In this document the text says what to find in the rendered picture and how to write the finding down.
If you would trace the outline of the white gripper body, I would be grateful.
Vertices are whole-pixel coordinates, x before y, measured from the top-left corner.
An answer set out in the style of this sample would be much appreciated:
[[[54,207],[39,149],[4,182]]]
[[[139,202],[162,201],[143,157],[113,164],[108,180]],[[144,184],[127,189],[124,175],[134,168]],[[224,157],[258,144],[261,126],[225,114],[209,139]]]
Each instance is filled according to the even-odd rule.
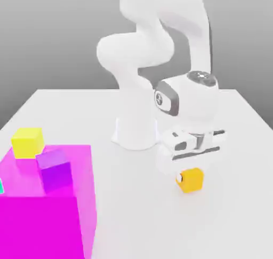
[[[221,153],[221,147],[216,146],[200,153],[191,152],[174,155],[164,145],[160,145],[157,151],[157,168],[166,175],[177,174],[192,168],[205,171],[218,160]]]

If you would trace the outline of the small orange cube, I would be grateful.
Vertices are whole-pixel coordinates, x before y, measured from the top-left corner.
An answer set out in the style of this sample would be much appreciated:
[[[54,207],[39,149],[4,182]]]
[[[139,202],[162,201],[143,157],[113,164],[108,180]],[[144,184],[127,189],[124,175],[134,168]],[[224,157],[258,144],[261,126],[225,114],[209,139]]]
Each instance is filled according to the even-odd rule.
[[[187,169],[180,172],[180,174],[183,176],[183,181],[182,183],[176,181],[176,183],[184,193],[191,193],[202,189],[204,173],[201,169]]]

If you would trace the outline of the small purple cube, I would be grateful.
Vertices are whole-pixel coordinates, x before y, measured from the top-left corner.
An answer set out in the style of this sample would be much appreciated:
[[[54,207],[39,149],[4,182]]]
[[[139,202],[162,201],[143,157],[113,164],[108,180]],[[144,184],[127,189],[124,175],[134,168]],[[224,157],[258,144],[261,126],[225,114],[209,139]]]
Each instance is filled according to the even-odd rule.
[[[43,152],[36,162],[46,194],[72,186],[71,163],[62,149]]]

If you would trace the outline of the small yellow cube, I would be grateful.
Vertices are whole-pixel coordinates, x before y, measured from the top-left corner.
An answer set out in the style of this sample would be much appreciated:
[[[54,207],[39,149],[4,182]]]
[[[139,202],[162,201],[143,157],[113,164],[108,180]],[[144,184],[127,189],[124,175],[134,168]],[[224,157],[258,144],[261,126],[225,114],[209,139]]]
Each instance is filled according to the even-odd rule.
[[[34,159],[45,146],[42,128],[19,128],[11,143],[15,159]]]

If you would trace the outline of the large magenta box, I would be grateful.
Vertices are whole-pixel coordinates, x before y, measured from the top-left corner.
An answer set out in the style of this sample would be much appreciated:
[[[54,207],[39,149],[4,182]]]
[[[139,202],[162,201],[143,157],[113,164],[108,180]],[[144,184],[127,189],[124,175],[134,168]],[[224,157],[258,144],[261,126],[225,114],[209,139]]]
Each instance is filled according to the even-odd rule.
[[[34,159],[0,160],[0,259],[91,259],[97,209],[89,145],[47,145],[71,164],[68,185],[45,192]]]

